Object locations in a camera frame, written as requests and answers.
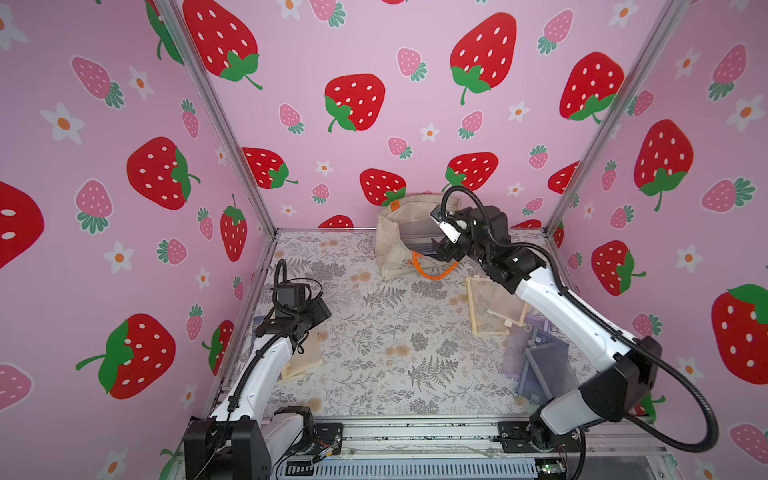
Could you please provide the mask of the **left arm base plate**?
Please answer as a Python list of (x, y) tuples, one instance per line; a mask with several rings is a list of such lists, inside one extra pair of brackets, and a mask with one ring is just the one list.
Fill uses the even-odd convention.
[(304, 426), (298, 416), (278, 421), (274, 419), (261, 427), (270, 458), (276, 462), (290, 455), (339, 455), (343, 442), (344, 424), (321, 422)]

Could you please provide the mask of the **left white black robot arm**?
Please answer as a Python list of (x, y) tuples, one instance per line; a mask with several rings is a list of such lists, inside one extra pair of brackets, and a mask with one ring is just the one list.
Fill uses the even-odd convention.
[(287, 261), (278, 261), (272, 307), (256, 329), (247, 365), (226, 400), (184, 434), (186, 479), (275, 479), (282, 462), (313, 446), (316, 428), (308, 407), (283, 407), (262, 423), (284, 368), (304, 353), (311, 331), (331, 317), (323, 290), (314, 290), (313, 283), (289, 278)]

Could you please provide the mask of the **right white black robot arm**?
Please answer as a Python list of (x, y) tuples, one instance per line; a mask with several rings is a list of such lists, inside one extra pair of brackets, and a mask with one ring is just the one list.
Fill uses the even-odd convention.
[[(719, 439), (714, 410), (690, 380), (662, 360), (661, 345), (649, 336), (632, 336), (573, 294), (545, 248), (510, 240), (503, 212), (484, 206), (471, 190), (457, 185), (443, 193), (431, 217), (444, 234), (435, 245), (439, 256), (477, 262), (491, 280), (543, 313), (596, 370), (588, 381), (549, 400), (530, 416), (529, 441), (535, 448), (553, 450), (573, 432), (622, 420), (680, 451), (701, 453), (714, 448)], [(632, 415), (635, 405), (655, 386), (660, 371), (679, 382), (700, 408), (705, 422), (702, 440), (675, 440)]]

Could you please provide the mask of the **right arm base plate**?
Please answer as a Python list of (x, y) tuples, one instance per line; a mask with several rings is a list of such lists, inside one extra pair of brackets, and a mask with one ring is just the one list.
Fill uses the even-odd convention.
[(579, 439), (579, 434), (572, 432), (543, 440), (531, 433), (527, 421), (500, 421), (492, 441), (499, 443), (504, 453), (548, 454), (578, 453)]

